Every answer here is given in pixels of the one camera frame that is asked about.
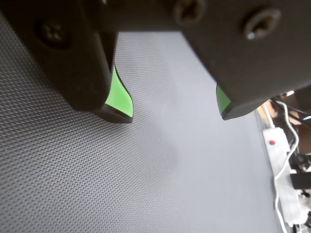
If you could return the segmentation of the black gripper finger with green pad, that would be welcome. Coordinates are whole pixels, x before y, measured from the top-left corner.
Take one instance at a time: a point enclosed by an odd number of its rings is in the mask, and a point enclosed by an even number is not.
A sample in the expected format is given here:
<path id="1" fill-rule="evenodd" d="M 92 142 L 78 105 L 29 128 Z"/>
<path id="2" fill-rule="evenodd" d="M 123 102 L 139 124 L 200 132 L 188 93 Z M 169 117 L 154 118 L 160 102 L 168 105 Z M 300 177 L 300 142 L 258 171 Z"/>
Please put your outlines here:
<path id="1" fill-rule="evenodd" d="M 92 23 L 101 5 L 99 0 L 3 0 L 0 9 L 74 110 L 128 124 L 134 110 L 115 66 L 118 34 Z"/>
<path id="2" fill-rule="evenodd" d="M 311 83 L 308 0 L 177 0 L 174 19 L 225 95 L 224 120 Z"/>

